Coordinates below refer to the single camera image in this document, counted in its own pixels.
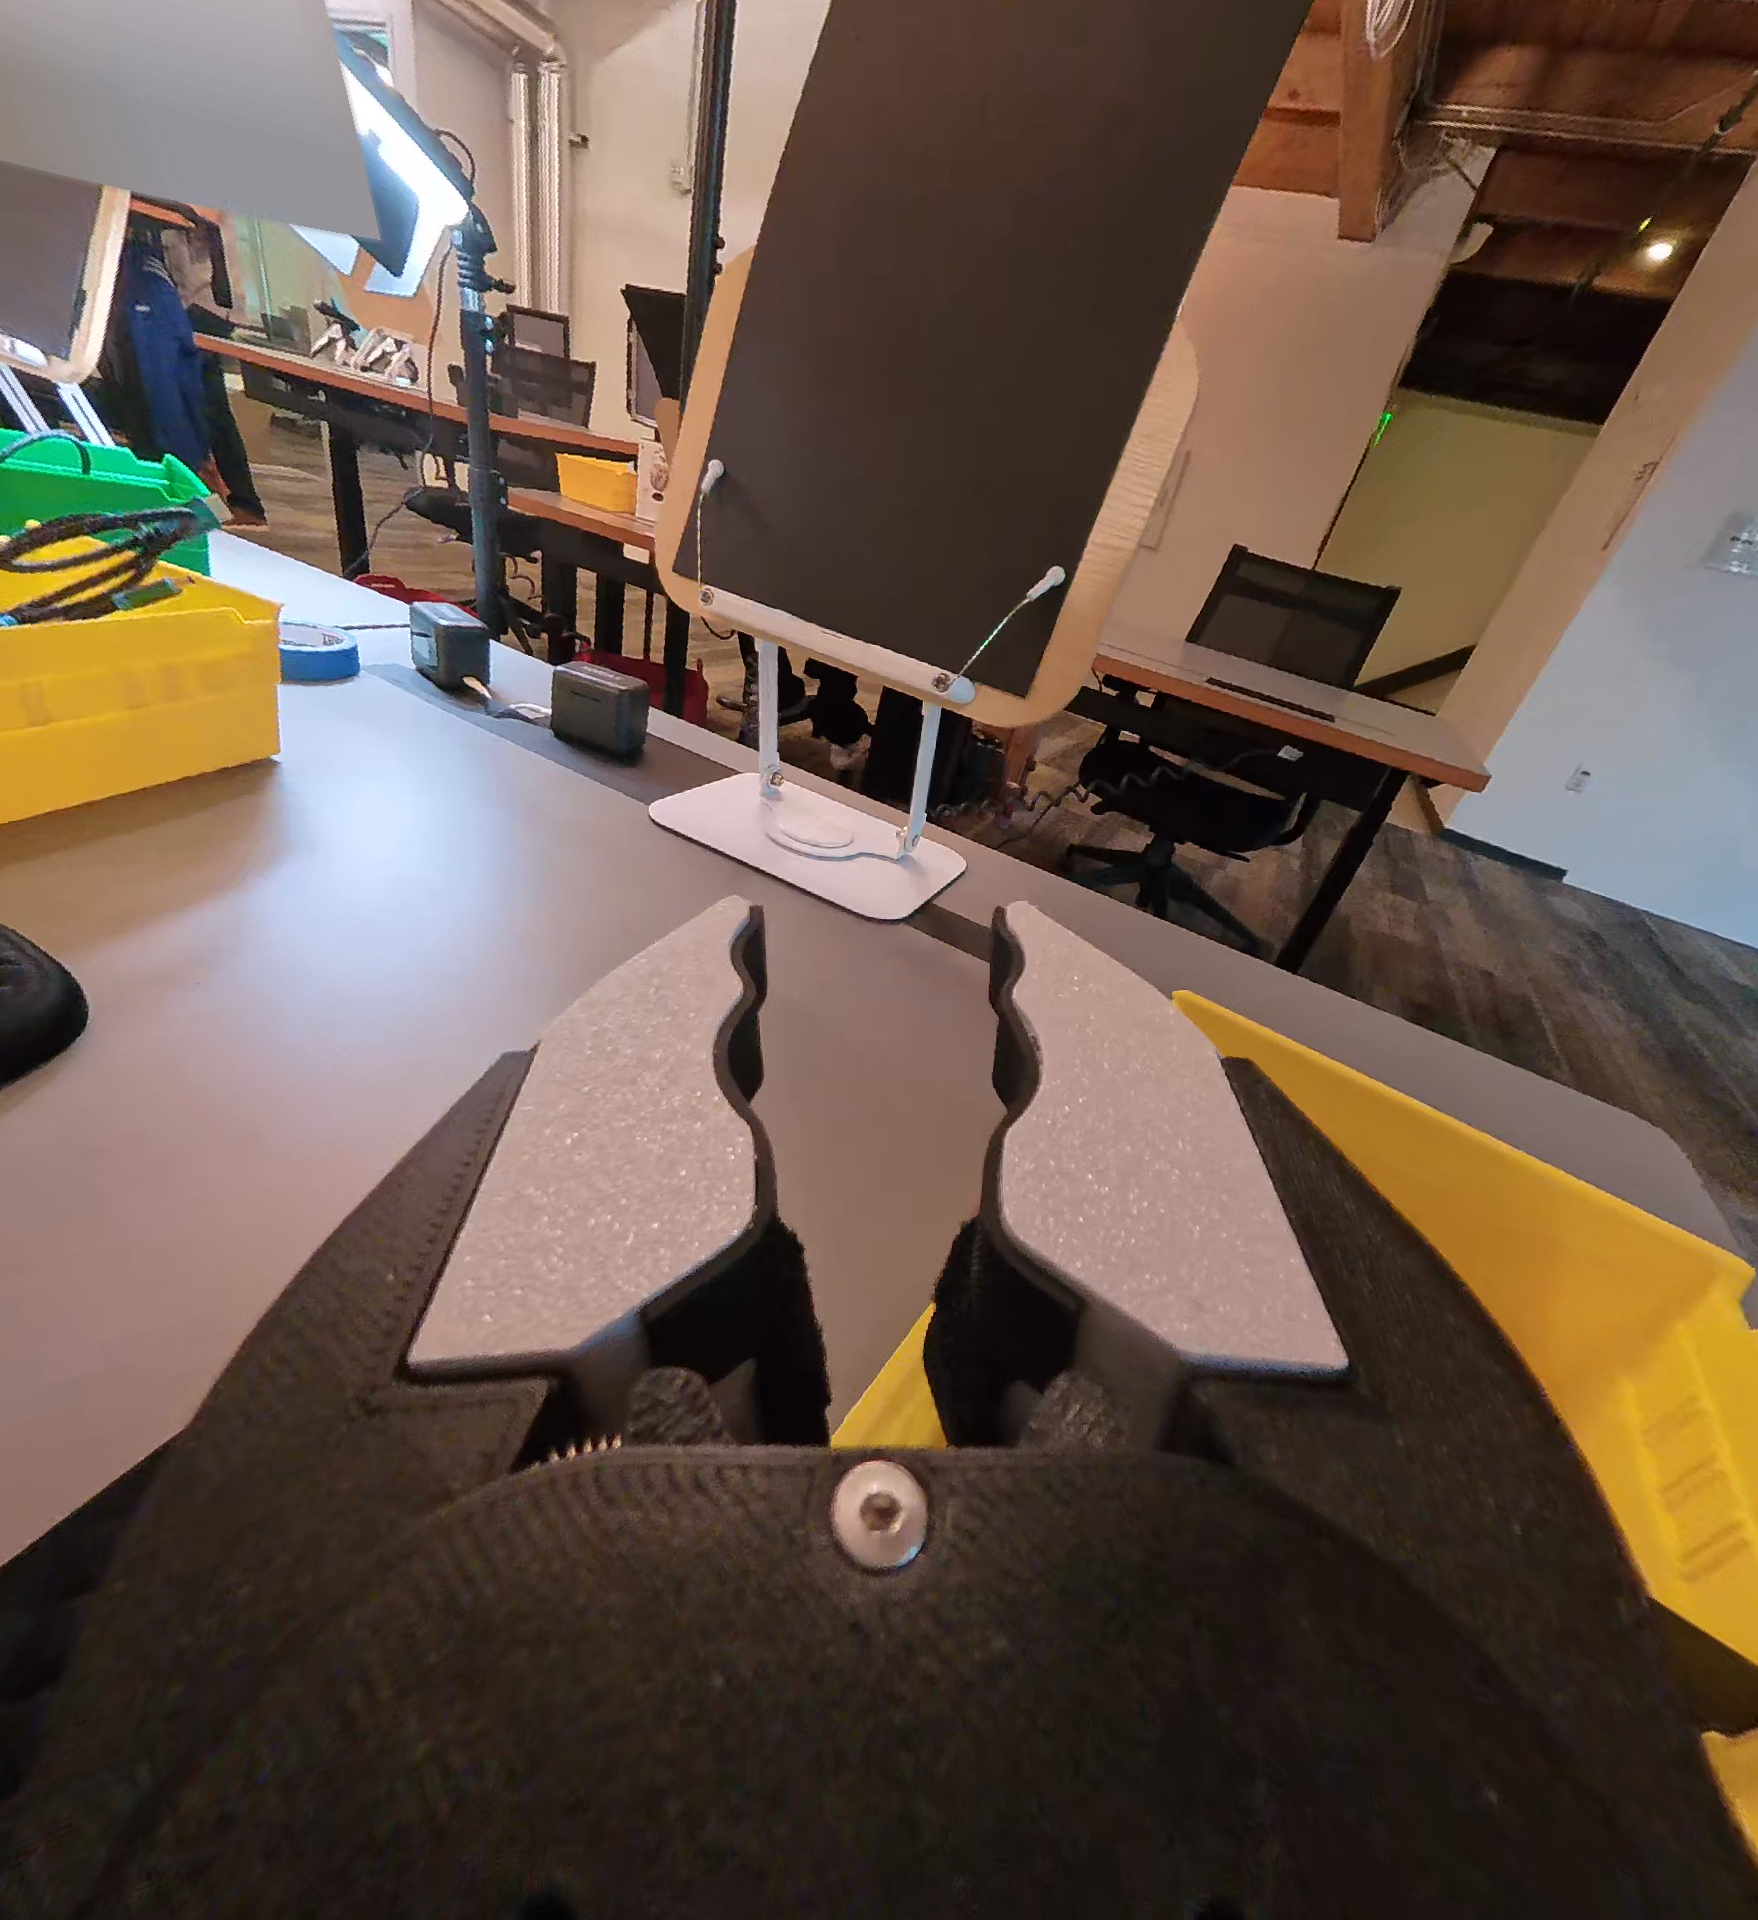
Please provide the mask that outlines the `black vertical pole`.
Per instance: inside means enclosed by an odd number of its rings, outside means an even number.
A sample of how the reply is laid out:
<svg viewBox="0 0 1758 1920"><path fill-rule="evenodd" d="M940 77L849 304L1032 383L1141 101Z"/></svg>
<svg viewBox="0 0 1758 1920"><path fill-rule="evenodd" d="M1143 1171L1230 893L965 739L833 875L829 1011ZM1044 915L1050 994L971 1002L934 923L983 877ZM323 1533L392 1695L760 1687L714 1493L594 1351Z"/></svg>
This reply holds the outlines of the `black vertical pole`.
<svg viewBox="0 0 1758 1920"><path fill-rule="evenodd" d="M685 413L699 358L699 338L720 271L722 168L738 4L705 2L699 8L697 123L691 144L693 192L681 326L681 403L673 419L671 446L673 478L679 478L679 452L685 443Z"/></svg>

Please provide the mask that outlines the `wood edged office desk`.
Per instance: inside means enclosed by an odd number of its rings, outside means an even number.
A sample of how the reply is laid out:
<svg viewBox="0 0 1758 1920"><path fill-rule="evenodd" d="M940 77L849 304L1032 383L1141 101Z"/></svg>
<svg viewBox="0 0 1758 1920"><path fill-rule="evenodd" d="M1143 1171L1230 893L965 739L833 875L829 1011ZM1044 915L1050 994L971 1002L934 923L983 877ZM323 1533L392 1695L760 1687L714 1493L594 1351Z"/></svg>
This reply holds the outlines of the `wood edged office desk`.
<svg viewBox="0 0 1758 1920"><path fill-rule="evenodd" d="M1084 877L1088 887L1131 883L1135 907L1161 921L1183 901L1252 958L1297 974L1406 786L1481 792L1491 774L1437 715L1418 707L1202 648L1181 652L1192 664L1113 650L1092 662L1096 685L1068 709L1102 733L1076 784L1096 814L1147 828L1149 842L1131 859L1092 845L1066 853L1100 865ZM1351 810L1352 822L1279 942L1262 940L1179 869L1181 847L1248 861L1293 845L1323 804Z"/></svg>
<svg viewBox="0 0 1758 1920"><path fill-rule="evenodd" d="M337 557L347 579L359 579L369 569L361 450L462 450L464 409L450 399L430 397L420 387L238 340L199 336L197 346L240 367L248 395L323 423ZM586 571L626 589L661 593L647 522L576 502L554 486L515 482L507 484L507 510L562 531L554 549L562 569Z"/></svg>

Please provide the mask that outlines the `yellow plastic bin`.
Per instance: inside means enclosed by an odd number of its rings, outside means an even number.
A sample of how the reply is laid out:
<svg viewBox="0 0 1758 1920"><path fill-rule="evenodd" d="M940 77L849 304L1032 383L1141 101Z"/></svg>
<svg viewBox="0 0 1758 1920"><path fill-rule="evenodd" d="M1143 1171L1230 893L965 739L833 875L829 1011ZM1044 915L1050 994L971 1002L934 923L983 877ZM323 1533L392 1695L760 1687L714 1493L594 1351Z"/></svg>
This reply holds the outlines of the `yellow plastic bin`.
<svg viewBox="0 0 1758 1920"><path fill-rule="evenodd" d="M1349 1357L1123 1426L1015 1377L975 1217L835 1434L969 1458L1034 1707L959 1786L983 1912L1758 1916L1758 1732L1698 1734L1657 1598L1758 1663L1748 1268L1194 996Z"/></svg>
<svg viewBox="0 0 1758 1920"><path fill-rule="evenodd" d="M193 510L0 539L0 826L270 759L276 603L169 565Z"/></svg>

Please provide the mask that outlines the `dark grey box blue label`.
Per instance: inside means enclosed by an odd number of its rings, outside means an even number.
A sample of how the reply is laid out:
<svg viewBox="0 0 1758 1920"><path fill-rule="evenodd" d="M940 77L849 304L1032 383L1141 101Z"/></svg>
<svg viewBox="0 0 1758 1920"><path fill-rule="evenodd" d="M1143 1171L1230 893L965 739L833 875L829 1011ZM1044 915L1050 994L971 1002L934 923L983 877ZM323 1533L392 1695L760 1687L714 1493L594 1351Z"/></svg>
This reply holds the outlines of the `dark grey box blue label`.
<svg viewBox="0 0 1758 1920"><path fill-rule="evenodd" d="M436 689L462 695L491 680L493 636L468 606L422 599L408 606L412 670Z"/></svg>

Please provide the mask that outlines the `black light stand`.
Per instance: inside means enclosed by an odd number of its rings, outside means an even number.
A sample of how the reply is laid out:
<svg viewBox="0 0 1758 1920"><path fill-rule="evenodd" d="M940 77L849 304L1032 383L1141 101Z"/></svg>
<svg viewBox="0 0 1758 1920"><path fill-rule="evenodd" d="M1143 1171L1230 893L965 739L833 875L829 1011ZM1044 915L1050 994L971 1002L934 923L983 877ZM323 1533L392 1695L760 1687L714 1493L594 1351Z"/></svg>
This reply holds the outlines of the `black light stand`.
<svg viewBox="0 0 1758 1920"><path fill-rule="evenodd" d="M487 294L503 284L489 273L495 251L491 225L475 198L466 198L460 223L450 231L458 275L460 352L466 441L466 506L473 563L473 610L491 638L507 636L509 595L503 553L507 488L497 466L491 413L493 322Z"/></svg>

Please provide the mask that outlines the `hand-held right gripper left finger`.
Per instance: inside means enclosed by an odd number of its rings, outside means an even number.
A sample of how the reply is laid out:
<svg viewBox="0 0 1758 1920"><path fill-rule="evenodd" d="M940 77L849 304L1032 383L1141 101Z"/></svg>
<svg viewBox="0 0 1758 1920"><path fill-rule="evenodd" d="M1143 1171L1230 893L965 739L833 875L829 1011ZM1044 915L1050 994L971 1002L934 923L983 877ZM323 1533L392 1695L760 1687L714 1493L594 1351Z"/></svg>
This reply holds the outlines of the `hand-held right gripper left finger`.
<svg viewBox="0 0 1758 1920"><path fill-rule="evenodd" d="M422 1383L547 1377L622 1410L647 1371L750 1363L776 1213L766 921L722 897L541 1035L412 1333Z"/></svg>

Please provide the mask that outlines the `black office chair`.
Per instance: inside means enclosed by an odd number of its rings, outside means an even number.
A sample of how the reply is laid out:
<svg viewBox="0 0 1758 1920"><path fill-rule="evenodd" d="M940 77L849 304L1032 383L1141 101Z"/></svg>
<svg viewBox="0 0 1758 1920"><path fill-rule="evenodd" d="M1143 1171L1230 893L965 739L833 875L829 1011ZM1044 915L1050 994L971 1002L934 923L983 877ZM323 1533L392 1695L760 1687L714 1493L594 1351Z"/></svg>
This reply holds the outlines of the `black office chair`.
<svg viewBox="0 0 1758 1920"><path fill-rule="evenodd" d="M1212 654L1351 691L1396 599L1398 589L1319 575L1236 545L1187 640ZM1082 757L1076 786L1090 798L1094 814L1131 820L1149 840L1135 855L1068 847L1068 857L1102 865L1088 877L1098 891L1131 883L1135 907L1161 921L1173 917L1175 903L1185 903L1254 956L1266 956L1250 926L1179 869L1179 847L1244 861L1293 845L1323 802L1354 810L1354 824L1319 891L1273 952L1277 966L1297 972L1386 824L1406 774L1169 693L1143 703L1145 689L1125 680L1111 691L1155 719L1147 733L1108 727Z"/></svg>

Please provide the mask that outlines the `green plastic bin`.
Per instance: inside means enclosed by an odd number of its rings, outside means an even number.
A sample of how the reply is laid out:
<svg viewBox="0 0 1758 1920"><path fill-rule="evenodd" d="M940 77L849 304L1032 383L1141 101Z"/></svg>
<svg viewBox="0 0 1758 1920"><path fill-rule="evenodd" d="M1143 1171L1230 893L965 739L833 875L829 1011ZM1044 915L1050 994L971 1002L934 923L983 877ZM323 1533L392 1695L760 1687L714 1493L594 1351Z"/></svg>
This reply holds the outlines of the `green plastic bin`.
<svg viewBox="0 0 1758 1920"><path fill-rule="evenodd" d="M0 429L0 539L29 522L185 508L207 494L171 456L146 460L120 444Z"/></svg>

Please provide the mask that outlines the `black sheet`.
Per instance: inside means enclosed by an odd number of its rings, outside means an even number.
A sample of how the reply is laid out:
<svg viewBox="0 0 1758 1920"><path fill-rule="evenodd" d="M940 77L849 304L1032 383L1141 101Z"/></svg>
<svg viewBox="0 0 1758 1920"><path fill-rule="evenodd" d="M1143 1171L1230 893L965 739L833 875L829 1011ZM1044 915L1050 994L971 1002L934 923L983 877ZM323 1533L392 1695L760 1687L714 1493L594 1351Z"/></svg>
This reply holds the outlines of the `black sheet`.
<svg viewBox="0 0 1758 1920"><path fill-rule="evenodd" d="M831 4L714 286L669 595L989 725L1098 650L1194 401L1179 306L1309 4Z"/></svg>

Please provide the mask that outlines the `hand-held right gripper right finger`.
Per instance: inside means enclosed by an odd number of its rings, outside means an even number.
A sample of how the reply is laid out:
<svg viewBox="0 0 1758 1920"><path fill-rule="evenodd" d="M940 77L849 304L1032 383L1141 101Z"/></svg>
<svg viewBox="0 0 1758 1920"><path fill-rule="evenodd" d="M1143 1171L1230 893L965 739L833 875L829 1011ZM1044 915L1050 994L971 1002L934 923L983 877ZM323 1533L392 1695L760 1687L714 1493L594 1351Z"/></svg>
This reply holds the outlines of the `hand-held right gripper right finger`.
<svg viewBox="0 0 1758 1920"><path fill-rule="evenodd" d="M1013 1369L1167 1426L1212 1377L1341 1389L1345 1343L1218 1047L1169 996L1031 903L991 926L993 1086L979 1227L1034 1308Z"/></svg>

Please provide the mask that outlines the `dark grey power box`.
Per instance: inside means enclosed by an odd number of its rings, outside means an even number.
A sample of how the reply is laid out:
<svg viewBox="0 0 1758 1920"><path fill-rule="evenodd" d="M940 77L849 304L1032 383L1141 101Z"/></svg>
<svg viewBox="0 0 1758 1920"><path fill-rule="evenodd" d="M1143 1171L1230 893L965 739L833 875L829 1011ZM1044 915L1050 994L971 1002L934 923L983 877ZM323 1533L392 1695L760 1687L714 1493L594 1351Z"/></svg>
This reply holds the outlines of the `dark grey power box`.
<svg viewBox="0 0 1758 1920"><path fill-rule="evenodd" d="M547 725L554 739L606 759L635 761L649 739L649 687L592 660L552 668Z"/></svg>

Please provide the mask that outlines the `LED light panel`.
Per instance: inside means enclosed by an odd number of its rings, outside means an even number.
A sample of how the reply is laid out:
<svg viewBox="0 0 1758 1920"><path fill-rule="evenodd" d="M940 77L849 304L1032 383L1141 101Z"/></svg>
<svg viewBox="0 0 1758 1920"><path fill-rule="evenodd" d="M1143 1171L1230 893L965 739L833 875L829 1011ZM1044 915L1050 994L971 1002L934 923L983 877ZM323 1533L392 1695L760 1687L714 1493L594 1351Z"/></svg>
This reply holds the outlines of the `LED light panel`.
<svg viewBox="0 0 1758 1920"><path fill-rule="evenodd" d="M333 42L361 142L373 229L369 235L290 229L343 279L365 255L371 261L365 292L410 298L440 245L473 213L473 188L458 156L391 87L387 69L365 57L359 40L335 28Z"/></svg>

